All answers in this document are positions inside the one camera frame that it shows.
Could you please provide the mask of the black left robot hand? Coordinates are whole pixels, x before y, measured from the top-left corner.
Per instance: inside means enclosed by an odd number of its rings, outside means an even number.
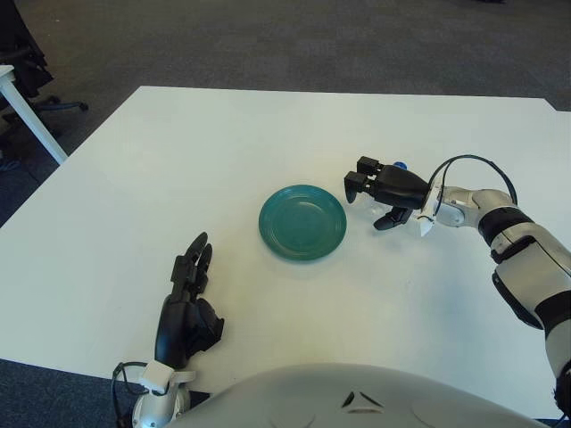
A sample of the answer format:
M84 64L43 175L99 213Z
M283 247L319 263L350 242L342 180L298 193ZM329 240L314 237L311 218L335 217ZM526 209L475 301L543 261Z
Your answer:
M202 232L174 261L172 289L161 307L154 359L175 370L186 368L193 355L218 343L223 333L225 320L201 297L211 257L212 245Z

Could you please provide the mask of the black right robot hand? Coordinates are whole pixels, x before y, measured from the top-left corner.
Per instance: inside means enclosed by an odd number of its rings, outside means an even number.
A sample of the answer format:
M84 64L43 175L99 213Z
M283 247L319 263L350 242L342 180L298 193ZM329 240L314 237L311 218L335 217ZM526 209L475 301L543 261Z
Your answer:
M356 169L348 172L343 180L347 202L353 203L358 193L366 193L375 202L391 208L374 222L376 230L404 225L414 210L422 208L429 184L416 174L365 156L359 158Z

